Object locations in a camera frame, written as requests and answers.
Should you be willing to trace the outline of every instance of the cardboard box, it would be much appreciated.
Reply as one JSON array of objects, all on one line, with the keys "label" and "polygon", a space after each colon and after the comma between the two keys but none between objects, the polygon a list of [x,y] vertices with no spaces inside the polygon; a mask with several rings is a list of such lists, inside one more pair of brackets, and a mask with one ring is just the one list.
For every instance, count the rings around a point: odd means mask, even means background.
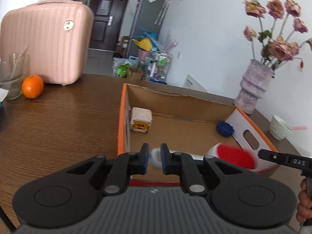
[{"label": "cardboard box", "polygon": [[[148,133],[130,131],[131,109],[140,107],[152,111],[152,125]],[[222,137],[216,131],[219,121],[227,121],[234,127],[232,137]],[[245,136],[252,134],[255,142]],[[233,105],[202,100],[191,96],[156,91],[136,85],[124,84],[121,96],[118,154],[138,152],[143,143],[149,150],[166,143],[171,151],[205,156],[217,143],[250,149],[257,172],[276,168],[276,164],[258,158],[260,149],[277,150],[253,121]],[[134,179],[177,184],[179,177],[163,175],[162,170],[148,165],[146,175],[134,175]]]},{"label": "cardboard box", "polygon": [[131,80],[142,80],[143,72],[139,68],[129,68],[128,69],[128,79]]},{"label": "cardboard box", "polygon": [[123,36],[121,41],[116,46],[116,53],[120,54],[123,58],[126,56],[127,46],[129,43],[129,36]]}]

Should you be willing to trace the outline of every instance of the pink basket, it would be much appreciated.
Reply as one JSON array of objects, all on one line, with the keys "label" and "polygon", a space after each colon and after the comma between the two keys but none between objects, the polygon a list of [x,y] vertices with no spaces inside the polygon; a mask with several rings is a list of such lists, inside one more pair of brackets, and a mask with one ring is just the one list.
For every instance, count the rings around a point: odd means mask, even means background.
[{"label": "pink basket", "polygon": [[146,57],[149,57],[149,52],[146,52],[146,51],[139,49],[138,50],[138,59],[140,61],[145,61]]}]

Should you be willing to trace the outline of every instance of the green leaf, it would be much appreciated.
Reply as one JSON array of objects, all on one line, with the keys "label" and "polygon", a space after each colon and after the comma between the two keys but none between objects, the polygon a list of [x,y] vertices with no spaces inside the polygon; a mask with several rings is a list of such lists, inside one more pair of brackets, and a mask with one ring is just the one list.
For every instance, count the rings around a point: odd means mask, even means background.
[{"label": "green leaf", "polygon": [[264,32],[259,32],[258,40],[262,43],[266,39],[266,34]]},{"label": "green leaf", "polygon": [[269,37],[272,39],[272,33],[269,30],[265,30],[264,32],[259,32],[258,40],[262,43],[263,40],[266,39],[266,37]]},{"label": "green leaf", "polygon": [[263,32],[266,36],[268,36],[270,39],[272,39],[272,33],[269,30],[265,30]]},{"label": "green leaf", "polygon": [[261,56],[266,58],[267,60],[271,61],[269,59],[270,53],[269,53],[269,44],[267,44],[261,51]]}]

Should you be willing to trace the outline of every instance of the screw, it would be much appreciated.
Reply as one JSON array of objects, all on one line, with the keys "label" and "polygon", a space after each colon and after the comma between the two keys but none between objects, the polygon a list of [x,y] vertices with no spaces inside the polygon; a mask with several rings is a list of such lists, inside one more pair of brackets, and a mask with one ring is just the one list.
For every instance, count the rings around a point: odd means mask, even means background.
[{"label": "screw", "polygon": [[118,186],[114,186],[114,185],[110,185],[105,187],[104,191],[107,193],[117,193],[119,192],[119,187]]},{"label": "screw", "polygon": [[205,187],[202,185],[191,185],[190,190],[192,192],[203,192],[203,191],[205,191]]}]

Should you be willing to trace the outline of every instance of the suitcase handle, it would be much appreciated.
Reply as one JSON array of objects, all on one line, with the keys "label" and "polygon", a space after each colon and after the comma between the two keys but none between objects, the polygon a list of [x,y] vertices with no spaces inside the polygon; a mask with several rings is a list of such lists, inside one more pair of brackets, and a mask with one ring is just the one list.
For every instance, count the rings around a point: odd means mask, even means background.
[{"label": "suitcase handle", "polygon": [[39,1],[37,3],[27,5],[27,6],[36,6],[36,5],[43,5],[43,4],[48,4],[48,3],[79,3],[81,4],[82,2],[77,2],[77,1],[72,1],[72,0],[44,0],[44,1]]}]

